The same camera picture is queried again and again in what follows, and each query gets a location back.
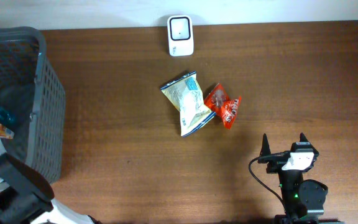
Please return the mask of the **red snack bag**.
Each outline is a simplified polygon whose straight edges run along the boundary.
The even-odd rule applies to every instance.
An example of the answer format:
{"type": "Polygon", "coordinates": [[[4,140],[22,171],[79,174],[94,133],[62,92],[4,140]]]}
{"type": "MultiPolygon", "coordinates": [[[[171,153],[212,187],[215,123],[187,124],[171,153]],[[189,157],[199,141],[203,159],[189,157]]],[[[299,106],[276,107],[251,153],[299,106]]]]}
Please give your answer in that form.
{"type": "Polygon", "coordinates": [[[222,119],[226,129],[231,129],[237,118],[242,97],[230,99],[223,86],[218,83],[204,99],[205,105],[222,119]]]}

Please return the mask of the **cream blue chips bag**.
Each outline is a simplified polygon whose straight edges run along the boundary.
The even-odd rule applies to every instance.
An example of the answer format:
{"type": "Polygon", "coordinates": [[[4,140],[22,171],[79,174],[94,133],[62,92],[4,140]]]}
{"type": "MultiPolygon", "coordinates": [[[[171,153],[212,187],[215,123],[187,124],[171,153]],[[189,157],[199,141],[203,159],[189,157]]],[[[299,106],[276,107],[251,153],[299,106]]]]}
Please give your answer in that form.
{"type": "Polygon", "coordinates": [[[216,113],[204,103],[203,91],[193,71],[163,85],[160,90],[180,113],[181,137],[186,137],[210,122],[216,113]]]}

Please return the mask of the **small orange box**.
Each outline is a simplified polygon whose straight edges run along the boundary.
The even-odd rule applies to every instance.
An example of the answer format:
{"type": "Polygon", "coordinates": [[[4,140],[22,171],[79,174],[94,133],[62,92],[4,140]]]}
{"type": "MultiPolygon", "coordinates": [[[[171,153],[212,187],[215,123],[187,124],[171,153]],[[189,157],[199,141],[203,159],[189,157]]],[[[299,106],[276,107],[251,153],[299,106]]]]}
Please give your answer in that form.
{"type": "Polygon", "coordinates": [[[14,132],[4,125],[0,124],[0,138],[2,139],[14,139],[14,132]]]}

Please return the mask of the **blue drink bottle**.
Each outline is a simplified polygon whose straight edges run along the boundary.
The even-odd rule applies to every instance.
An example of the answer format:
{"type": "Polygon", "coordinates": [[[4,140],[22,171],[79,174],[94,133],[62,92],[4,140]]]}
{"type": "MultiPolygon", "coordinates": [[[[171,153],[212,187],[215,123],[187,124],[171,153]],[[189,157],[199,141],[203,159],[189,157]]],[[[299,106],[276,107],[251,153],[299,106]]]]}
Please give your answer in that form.
{"type": "Polygon", "coordinates": [[[5,110],[2,106],[0,106],[0,124],[4,125],[9,129],[17,125],[17,119],[15,115],[5,110]]]}

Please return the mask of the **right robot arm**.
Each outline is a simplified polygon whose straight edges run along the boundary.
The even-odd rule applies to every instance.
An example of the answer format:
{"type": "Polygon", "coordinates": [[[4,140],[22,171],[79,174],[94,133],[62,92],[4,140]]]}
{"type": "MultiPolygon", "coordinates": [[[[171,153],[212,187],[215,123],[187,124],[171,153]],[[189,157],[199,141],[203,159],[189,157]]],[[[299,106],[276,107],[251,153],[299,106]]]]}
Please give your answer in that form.
{"type": "Polygon", "coordinates": [[[269,192],[276,196],[283,206],[284,214],[275,215],[278,224],[329,224],[340,223],[339,220],[321,220],[328,186],[313,179],[304,179],[303,174],[314,167],[319,156],[318,150],[303,133],[300,140],[291,145],[290,150],[272,153],[267,135],[262,137],[262,147],[258,157],[249,162],[251,176],[269,192]],[[252,171],[252,164],[266,164],[266,173],[277,174],[281,194],[264,184],[252,171]]]}

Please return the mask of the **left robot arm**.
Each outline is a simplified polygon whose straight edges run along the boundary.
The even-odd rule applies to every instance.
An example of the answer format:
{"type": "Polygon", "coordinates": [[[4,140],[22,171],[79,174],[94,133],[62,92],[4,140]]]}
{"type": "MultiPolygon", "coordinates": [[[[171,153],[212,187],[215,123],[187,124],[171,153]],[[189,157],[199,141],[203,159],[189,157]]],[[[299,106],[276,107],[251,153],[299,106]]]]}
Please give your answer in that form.
{"type": "Polygon", "coordinates": [[[0,223],[99,223],[57,199],[35,170],[9,155],[0,140],[0,223]]]}

